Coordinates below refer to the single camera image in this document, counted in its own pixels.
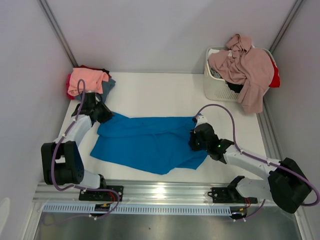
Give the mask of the blue t shirt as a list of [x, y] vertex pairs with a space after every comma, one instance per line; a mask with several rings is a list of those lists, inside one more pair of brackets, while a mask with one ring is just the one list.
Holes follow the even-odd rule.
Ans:
[[116, 113], [98, 127], [90, 155], [158, 175], [175, 168], [195, 170], [208, 155], [189, 146], [194, 127], [190, 116], [127, 117]]

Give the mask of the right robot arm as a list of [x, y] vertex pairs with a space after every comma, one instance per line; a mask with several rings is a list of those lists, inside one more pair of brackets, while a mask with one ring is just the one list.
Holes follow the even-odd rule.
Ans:
[[215, 161], [242, 168], [259, 177], [237, 176], [227, 190], [228, 198], [233, 202], [250, 197], [270, 200], [283, 211], [293, 214], [312, 191], [305, 174], [293, 159], [267, 159], [245, 153], [235, 142], [218, 138], [208, 123], [198, 124], [190, 131], [189, 145], [193, 151], [204, 150]]

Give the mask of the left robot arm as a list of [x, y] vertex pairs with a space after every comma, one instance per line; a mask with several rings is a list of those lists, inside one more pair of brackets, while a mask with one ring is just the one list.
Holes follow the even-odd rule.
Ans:
[[63, 191], [71, 187], [90, 189], [101, 201], [108, 195], [103, 176], [85, 170], [78, 149], [86, 133], [98, 122], [106, 123], [114, 116], [98, 93], [85, 93], [71, 115], [69, 126], [53, 142], [41, 146], [43, 178], [47, 185]]

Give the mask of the grey blue folded shirt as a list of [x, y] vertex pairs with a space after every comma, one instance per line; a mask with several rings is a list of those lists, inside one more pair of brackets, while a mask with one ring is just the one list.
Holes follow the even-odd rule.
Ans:
[[[91, 93], [91, 92], [93, 92], [92, 90], [87, 89], [87, 87], [89, 86], [88, 83], [85, 83], [85, 85], [86, 85], [86, 93], [89, 93], [89, 92]], [[102, 90], [103, 90], [103, 92], [102, 92], [102, 93], [99, 93], [99, 94], [100, 94], [99, 96], [100, 96], [101, 99], [102, 99], [102, 100], [100, 100], [101, 102], [105, 102], [105, 101], [106, 101], [106, 99], [107, 99], [107, 97], [108, 97], [108, 94], [110, 93], [110, 91], [113, 89], [113, 87], [114, 87], [115, 85], [116, 85], [116, 81], [113, 80], [112, 78], [110, 78], [108, 82], [102, 81]], [[76, 100], [78, 100], [78, 101], [81, 101], [81, 99], [82, 99], [82, 92], [81, 92], [81, 94], [75, 96], [74, 98], [75, 98]]]

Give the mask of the salmon pink folded shirt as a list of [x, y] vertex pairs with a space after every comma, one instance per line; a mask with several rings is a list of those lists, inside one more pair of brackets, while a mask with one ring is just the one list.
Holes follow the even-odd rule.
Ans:
[[78, 93], [78, 82], [79, 80], [84, 81], [85, 91], [93, 91], [94, 93], [103, 93], [102, 82], [108, 82], [109, 76], [101, 70], [92, 70], [88, 68], [73, 68], [70, 77], [70, 86], [68, 93], [72, 96], [77, 96]]

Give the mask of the black folded shirt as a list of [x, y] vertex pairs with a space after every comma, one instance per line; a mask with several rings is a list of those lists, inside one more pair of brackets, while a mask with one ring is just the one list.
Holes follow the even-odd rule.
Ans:
[[98, 70], [106, 73], [106, 74], [108, 75], [108, 77], [111, 78], [111, 75], [110, 75], [110, 71], [109, 71], [109, 70], [106, 70], [106, 69], [104, 69], [104, 68], [98, 69]]

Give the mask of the white laundry basket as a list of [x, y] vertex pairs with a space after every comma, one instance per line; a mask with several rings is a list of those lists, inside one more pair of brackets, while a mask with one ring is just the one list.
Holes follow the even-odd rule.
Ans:
[[[205, 61], [204, 61], [204, 74], [203, 74], [203, 89], [204, 95], [207, 99], [213, 101], [223, 101], [223, 102], [237, 102], [239, 93], [234, 92], [228, 86], [228, 83], [222, 78], [215, 78], [210, 72], [210, 65], [208, 58], [212, 53], [217, 53], [220, 50], [225, 49], [223, 46], [210, 46], [206, 50]], [[275, 60], [272, 54], [265, 48], [263, 49], [271, 61], [275, 64]]]

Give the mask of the grey garment in basket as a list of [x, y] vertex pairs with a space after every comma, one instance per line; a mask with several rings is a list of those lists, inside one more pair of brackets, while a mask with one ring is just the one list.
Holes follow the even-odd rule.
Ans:
[[222, 78], [221, 75], [217, 71], [215, 71], [213, 68], [210, 67], [209, 69], [210, 69], [210, 73], [212, 74], [212, 76], [214, 78], [217, 78], [217, 79], [221, 79]]

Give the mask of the dusty pink shirt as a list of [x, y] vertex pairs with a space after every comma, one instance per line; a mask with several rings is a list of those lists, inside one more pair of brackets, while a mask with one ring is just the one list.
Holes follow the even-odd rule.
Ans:
[[245, 35], [235, 34], [225, 47], [209, 55], [209, 66], [226, 82], [242, 85], [237, 101], [245, 113], [261, 113], [263, 97], [275, 76], [272, 59]]

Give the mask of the red shirt in basket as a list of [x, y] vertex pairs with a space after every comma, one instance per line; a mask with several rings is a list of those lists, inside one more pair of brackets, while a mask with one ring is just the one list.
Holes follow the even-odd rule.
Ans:
[[272, 81], [269, 84], [269, 87], [270, 88], [279, 88], [281, 85], [279, 69], [273, 61], [271, 63], [272, 63], [273, 69], [274, 69], [274, 74], [273, 74]]

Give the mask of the left corner metal profile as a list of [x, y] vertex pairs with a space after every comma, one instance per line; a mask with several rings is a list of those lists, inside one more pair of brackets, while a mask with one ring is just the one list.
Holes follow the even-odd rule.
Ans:
[[77, 60], [71, 50], [71, 47], [67, 41], [67, 39], [65, 38], [65, 35], [55, 17], [55, 14], [53, 12], [53, 10], [51, 9], [49, 3], [47, 0], [37, 0], [41, 10], [44, 13], [45, 18], [47, 19], [51, 29], [53, 30], [55, 36], [57, 37], [57, 40], [60, 43], [60, 46], [62, 47], [62, 50], [64, 51], [64, 53], [66, 54], [70, 64], [76, 68], [78, 67], [78, 63]]

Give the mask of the corner metal profile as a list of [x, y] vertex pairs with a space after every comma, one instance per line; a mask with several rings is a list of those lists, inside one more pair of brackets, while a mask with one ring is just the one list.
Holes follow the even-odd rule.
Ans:
[[49, 3], [47, 0], [37, 0], [41, 10], [44, 13], [45, 18], [47, 19], [51, 29], [53, 30], [55, 36], [57, 37], [57, 40], [60, 43], [60, 46], [62, 47], [62, 50], [64, 51], [64, 53], [66, 54], [70, 64], [76, 68], [78, 67], [78, 63], [77, 60], [71, 50], [71, 47], [67, 41], [67, 39], [65, 38], [65, 35], [55, 17], [55, 14], [53, 12], [53, 10], [51, 9]]
[[281, 25], [275, 39], [273, 40], [269, 51], [271, 54], [275, 52], [279, 44], [281, 43], [282, 39], [284, 38], [287, 31], [290, 29], [291, 25], [293, 24], [295, 18], [299, 14], [300, 10], [302, 9], [303, 5], [305, 4], [306, 0], [295, 0], [293, 6], [291, 7], [289, 13], [287, 14], [283, 24]]

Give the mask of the right corner metal profile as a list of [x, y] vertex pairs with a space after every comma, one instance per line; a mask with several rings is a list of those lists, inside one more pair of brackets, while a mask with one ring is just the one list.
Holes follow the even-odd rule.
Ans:
[[273, 40], [269, 51], [271, 54], [275, 52], [279, 44], [281, 43], [282, 39], [284, 38], [287, 31], [290, 29], [291, 25], [293, 24], [295, 18], [299, 14], [300, 10], [302, 9], [303, 5], [305, 4], [306, 0], [295, 0], [293, 6], [291, 7], [289, 13], [287, 14], [283, 24], [281, 25], [275, 39]]

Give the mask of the aluminium mounting rail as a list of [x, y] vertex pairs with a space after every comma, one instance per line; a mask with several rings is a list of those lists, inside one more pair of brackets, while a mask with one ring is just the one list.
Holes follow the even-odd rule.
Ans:
[[[122, 186], [121, 204], [132, 205], [212, 205], [208, 196], [212, 188], [226, 188], [230, 183], [165, 182], [143, 180], [111, 180], [107, 186]], [[52, 185], [40, 182], [32, 198], [33, 203], [81, 203], [80, 190], [69, 188], [58, 191]]]

